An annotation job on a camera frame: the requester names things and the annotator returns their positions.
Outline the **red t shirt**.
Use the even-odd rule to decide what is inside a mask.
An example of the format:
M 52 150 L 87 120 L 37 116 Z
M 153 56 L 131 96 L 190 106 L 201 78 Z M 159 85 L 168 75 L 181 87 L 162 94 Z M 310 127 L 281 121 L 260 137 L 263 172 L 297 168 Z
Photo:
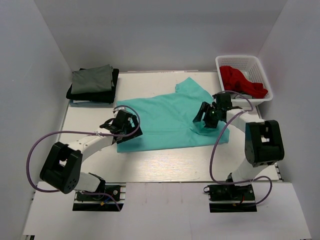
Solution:
M 263 99 L 268 90 L 262 83 L 248 81 L 242 72 L 231 66 L 221 66 L 219 68 L 223 87 L 227 91 L 234 91 L 247 94 L 256 99 Z

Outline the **folded grey t shirt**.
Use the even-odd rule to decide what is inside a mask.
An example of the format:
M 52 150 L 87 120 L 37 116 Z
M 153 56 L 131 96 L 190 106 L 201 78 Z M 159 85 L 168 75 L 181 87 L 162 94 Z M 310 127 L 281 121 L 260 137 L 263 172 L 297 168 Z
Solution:
M 113 86 L 113 67 L 109 64 L 74 71 L 72 73 L 72 94 L 108 92 Z

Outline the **grey t shirt in basket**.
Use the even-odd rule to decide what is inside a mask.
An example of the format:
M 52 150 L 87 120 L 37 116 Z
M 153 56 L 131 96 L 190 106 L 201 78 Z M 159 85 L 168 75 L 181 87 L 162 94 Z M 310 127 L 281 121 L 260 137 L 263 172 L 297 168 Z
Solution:
M 233 99 L 242 99 L 244 96 L 247 99 L 253 99 L 252 93 L 255 87 L 250 81 L 238 70 L 232 70 L 226 79 L 224 88 L 227 91 L 232 91 Z

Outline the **folded light blue t shirt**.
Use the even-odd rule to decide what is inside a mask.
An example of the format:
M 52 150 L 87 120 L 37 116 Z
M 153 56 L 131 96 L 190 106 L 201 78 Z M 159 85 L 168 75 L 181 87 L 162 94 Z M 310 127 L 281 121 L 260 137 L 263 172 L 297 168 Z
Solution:
M 87 104 L 87 103 L 90 103 L 90 101 L 87 101 L 87 100 L 70 100 L 69 103 L 70 104 Z

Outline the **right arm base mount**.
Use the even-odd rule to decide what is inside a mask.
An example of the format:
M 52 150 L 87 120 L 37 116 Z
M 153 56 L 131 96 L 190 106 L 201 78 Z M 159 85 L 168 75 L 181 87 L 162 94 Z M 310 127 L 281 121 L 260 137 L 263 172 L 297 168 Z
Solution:
M 211 184 L 203 188 L 208 195 L 210 213 L 257 212 L 256 198 L 251 184 L 246 186 Z

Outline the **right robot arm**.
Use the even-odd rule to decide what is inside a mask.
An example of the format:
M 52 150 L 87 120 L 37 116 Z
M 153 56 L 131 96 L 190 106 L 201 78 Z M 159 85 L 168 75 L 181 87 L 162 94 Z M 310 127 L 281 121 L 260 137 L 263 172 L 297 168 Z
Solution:
M 214 143 L 214 150 L 228 126 L 232 125 L 244 133 L 245 158 L 240 166 L 229 174 L 226 181 L 213 179 L 216 184 L 227 185 L 226 195 L 236 200 L 243 195 L 243 186 L 260 179 L 261 171 L 284 159 L 285 150 L 279 123 L 254 117 L 250 114 L 253 108 L 234 106 L 231 93 L 230 90 L 221 91 L 212 96 L 213 102 L 202 102 L 192 122 L 194 125 L 204 123 L 201 133 L 217 129 L 219 123 L 225 124 Z

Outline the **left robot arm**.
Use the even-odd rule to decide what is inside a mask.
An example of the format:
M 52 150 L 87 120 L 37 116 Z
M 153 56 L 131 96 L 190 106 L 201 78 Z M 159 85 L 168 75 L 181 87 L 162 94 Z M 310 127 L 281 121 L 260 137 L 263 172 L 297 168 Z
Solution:
M 40 179 L 64 194 L 71 191 L 85 191 L 94 199 L 105 196 L 106 183 L 103 178 L 81 172 L 82 163 L 96 152 L 139 137 L 140 117 L 120 108 L 114 111 L 114 117 L 93 133 L 69 143 L 56 142 L 40 171 Z

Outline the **teal t shirt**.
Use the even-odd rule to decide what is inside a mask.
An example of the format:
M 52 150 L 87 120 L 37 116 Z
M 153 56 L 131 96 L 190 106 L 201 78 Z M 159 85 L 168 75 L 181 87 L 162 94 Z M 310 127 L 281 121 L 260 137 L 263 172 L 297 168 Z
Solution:
M 209 146 L 215 144 L 225 123 L 218 124 L 217 135 L 200 135 L 193 119 L 202 102 L 211 103 L 213 97 L 187 78 L 175 86 L 175 92 L 149 98 L 134 98 L 116 104 L 133 108 L 140 116 L 142 135 L 117 145 L 117 152 L 141 152 Z M 229 129 L 219 144 L 229 142 Z

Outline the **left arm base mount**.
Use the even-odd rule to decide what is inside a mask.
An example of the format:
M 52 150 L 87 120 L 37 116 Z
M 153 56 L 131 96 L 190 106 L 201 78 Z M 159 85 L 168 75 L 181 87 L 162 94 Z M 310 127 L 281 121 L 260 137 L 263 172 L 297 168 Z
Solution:
M 126 198 L 125 183 L 106 183 L 105 195 L 91 195 L 77 191 L 72 210 L 74 212 L 119 212 Z

